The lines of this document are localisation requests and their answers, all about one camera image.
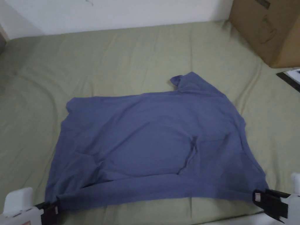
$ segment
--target blue t-shirt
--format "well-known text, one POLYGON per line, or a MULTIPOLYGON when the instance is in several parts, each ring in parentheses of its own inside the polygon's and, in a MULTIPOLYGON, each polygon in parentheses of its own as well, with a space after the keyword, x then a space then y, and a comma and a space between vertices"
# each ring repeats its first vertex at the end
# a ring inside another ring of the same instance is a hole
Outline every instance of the blue t-shirt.
POLYGON ((142 200, 208 197, 251 201, 265 190, 245 121, 227 97, 191 72, 176 91, 73 98, 46 201, 79 210, 142 200))

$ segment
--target green bed sheet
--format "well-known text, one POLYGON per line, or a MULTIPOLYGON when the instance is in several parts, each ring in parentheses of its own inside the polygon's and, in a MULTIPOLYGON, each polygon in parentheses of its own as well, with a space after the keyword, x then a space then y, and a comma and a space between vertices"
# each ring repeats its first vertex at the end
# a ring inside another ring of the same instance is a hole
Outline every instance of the green bed sheet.
MULTIPOLYGON (((290 174, 300 172, 300 93, 276 76, 285 70, 264 64, 228 21, 11 40, 0 55, 0 203, 23 187, 34 189, 34 203, 44 200, 71 98, 170 91, 168 80, 190 71, 234 103, 269 186, 289 193, 290 174)), ((165 199, 68 212, 61 223, 191 225, 258 211, 245 202, 165 199)))

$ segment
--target t-shirt sleeve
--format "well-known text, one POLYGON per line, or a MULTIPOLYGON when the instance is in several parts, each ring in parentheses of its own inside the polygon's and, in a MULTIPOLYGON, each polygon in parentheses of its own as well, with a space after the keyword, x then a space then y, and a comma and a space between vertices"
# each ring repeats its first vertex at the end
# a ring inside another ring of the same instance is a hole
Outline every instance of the t-shirt sleeve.
POLYGON ((190 72, 186 75, 179 75, 171 78, 171 83, 177 86, 178 90, 185 91, 197 91, 206 92, 210 94, 223 95, 213 85, 206 82, 198 74, 190 72))

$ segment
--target bed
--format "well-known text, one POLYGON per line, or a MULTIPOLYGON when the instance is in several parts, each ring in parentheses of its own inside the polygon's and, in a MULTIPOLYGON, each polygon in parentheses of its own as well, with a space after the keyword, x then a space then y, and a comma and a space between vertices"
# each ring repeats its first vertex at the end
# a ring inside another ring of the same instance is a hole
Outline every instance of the bed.
MULTIPOLYGON (((10 40, 0 55, 0 203, 28 186, 34 203, 44 201, 71 98, 169 91, 171 77, 190 71, 233 102, 270 188, 290 193, 290 174, 300 172, 300 93, 276 76, 285 70, 264 64, 228 21, 10 40)), ((258 211, 238 201, 163 199, 68 212, 61 223, 190 225, 258 211)))

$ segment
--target white wall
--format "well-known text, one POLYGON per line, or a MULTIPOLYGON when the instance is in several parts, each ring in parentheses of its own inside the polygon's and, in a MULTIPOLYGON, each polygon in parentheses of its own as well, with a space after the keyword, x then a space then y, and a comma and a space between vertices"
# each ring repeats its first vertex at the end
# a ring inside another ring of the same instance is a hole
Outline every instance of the white wall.
POLYGON ((0 0, 10 39, 227 19, 233 0, 0 0))

